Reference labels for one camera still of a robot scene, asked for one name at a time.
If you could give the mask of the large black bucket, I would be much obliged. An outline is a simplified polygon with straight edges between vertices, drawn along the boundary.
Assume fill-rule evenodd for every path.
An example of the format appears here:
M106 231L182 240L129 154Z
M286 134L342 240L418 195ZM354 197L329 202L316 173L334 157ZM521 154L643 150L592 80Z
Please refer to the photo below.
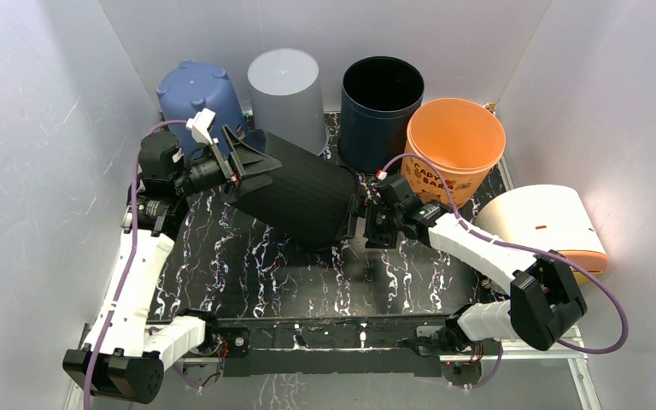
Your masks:
M251 133L265 139L265 154L282 167L266 174L273 179L271 200L234 208L310 249L327 249L344 240L349 199L360 194L356 175L270 132Z

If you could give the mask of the blue plastic bucket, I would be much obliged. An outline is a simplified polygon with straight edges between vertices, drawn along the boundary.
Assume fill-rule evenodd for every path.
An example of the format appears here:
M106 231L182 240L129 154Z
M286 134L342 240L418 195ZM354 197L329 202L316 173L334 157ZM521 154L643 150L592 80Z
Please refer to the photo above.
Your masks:
M215 112L210 135L218 138L220 151L228 153L221 127L228 126L246 144L262 151L265 139L247 126L237 93L225 69L204 62L182 61L156 87L165 120L188 120L205 108Z

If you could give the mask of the grey plastic bucket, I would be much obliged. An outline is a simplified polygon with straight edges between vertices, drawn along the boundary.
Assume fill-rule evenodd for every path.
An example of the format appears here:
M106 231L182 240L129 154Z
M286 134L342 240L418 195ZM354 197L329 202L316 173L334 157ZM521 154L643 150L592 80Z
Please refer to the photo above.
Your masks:
M247 78L255 127L314 154L328 144L319 65L302 50L282 48L258 55Z

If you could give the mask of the orange bucket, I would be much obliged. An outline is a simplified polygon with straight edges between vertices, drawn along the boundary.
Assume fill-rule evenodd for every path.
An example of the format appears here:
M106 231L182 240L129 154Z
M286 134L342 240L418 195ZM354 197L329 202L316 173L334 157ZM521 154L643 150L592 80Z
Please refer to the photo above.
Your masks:
M449 203L450 190L461 208L472 198L506 148L506 133L485 107L459 98L422 105L407 125L405 151L425 158L401 160L401 174L423 202Z

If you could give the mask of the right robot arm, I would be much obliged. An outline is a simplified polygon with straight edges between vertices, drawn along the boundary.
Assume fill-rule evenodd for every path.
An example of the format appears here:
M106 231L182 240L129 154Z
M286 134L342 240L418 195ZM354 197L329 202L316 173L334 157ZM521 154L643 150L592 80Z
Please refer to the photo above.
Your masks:
M507 339L547 351L586 314L582 292L559 253L502 247L500 238L467 223L448 205L422 202L397 174L379 181L377 190L373 198L358 193L348 202L348 225L365 219L368 248L393 248L403 233L458 258L508 296L503 302L466 304L437 328L418 327L401 346L421 355L467 354L484 340Z

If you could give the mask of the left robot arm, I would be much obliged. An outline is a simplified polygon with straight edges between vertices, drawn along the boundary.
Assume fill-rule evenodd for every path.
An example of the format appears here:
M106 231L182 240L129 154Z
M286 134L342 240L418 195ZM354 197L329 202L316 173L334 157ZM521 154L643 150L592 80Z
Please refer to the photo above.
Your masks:
M264 187L279 160L249 147L228 128L220 151L208 128L193 127L197 144L184 152L177 137L155 130L138 151L121 222L120 250L105 299L80 347L69 349L63 370L94 396L148 404L166 372L190 353L223 360L246 354L248 334L225 330L213 312L186 308L167 324L149 327L161 271L189 212L188 197L218 188L227 194Z

